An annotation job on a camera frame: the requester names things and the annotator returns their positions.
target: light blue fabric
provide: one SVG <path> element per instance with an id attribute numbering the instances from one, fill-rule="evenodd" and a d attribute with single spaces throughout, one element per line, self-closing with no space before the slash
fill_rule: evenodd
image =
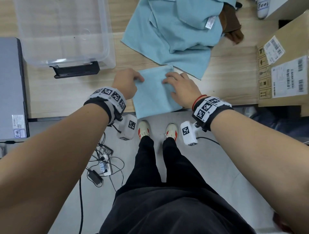
<path id="1" fill-rule="evenodd" d="M 137 92 L 133 103 L 138 119 L 182 109 L 171 96 L 171 92 L 175 92 L 173 86 L 162 84 L 165 74 L 173 71 L 172 65 L 139 71 L 145 81 L 135 81 Z"/>
<path id="2" fill-rule="evenodd" d="M 171 64 L 201 79 L 210 48 L 222 35 L 218 17 L 211 30 L 205 24 L 209 15 L 219 15 L 222 2 L 236 4 L 236 0 L 140 0 L 121 41 L 156 63 Z"/>

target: gray floor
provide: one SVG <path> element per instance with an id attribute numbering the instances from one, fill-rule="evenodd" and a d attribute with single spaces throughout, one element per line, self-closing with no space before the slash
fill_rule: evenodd
<path id="1" fill-rule="evenodd" d="M 173 122 L 178 126 L 186 120 L 193 119 L 191 112 L 168 113 L 146 118 L 150 123 L 150 134 L 154 140 L 157 167 L 162 181 L 166 180 L 166 168 L 162 156 L 162 142 L 166 126 Z M 29 123 L 31 136 L 44 131 L 57 121 L 43 121 Z M 125 162 L 123 169 L 124 183 L 134 167 L 134 158 L 138 150 L 139 138 L 123 141 L 116 137 L 116 131 L 108 127 L 105 131 L 107 138 L 105 145 L 114 150 L 114 156 Z M 211 132 L 200 132 L 200 136 L 214 139 Z M 276 232 L 272 222 L 273 211 L 263 197 L 243 177 L 234 166 L 223 149 L 206 139 L 200 139 L 195 146 L 186 146 L 181 137 L 177 139 L 177 146 L 201 173 L 205 181 L 212 186 L 229 204 L 231 204 L 243 218 L 258 232 Z M 120 167 L 122 163 L 113 159 L 113 164 Z M 118 172 L 111 176 L 116 189 L 121 187 L 122 175 Z M 84 204 L 84 234 L 95 234 L 99 231 L 106 216 L 111 210 L 115 191 L 108 177 L 104 185 L 97 188 L 86 178 L 86 171 L 82 175 L 82 193 Z M 49 234 L 78 233 L 80 225 L 80 201 L 78 184 L 75 186 L 63 208 L 61 209 Z"/>

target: black shirt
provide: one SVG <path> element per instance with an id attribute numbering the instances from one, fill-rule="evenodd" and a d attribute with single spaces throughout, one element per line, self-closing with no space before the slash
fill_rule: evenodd
<path id="1" fill-rule="evenodd" d="M 202 188 L 147 187 L 119 195 L 99 234 L 255 233 L 222 197 Z"/>

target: leg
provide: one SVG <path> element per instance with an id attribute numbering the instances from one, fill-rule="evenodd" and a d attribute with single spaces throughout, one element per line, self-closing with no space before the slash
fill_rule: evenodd
<path id="1" fill-rule="evenodd" d="M 160 186 L 162 182 L 156 166 L 154 142 L 148 133 L 148 135 L 141 136 L 134 169 L 125 185 L 116 192 L 116 197 L 132 189 Z"/>
<path id="2" fill-rule="evenodd" d="M 171 131 L 169 131 L 166 140 L 163 142 L 163 158 L 167 169 L 167 186 L 199 187 L 216 193 L 205 182 L 192 163 L 185 156 L 181 155 L 174 139 L 175 136 L 171 136 Z"/>

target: person's left arm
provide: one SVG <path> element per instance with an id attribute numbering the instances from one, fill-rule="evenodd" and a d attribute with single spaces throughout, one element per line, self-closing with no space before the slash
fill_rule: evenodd
<path id="1" fill-rule="evenodd" d="M 136 93 L 132 69 L 116 74 L 113 88 Z M 82 175 L 108 124 L 106 111 L 87 104 L 0 160 L 0 227 L 10 233 L 48 233 Z"/>

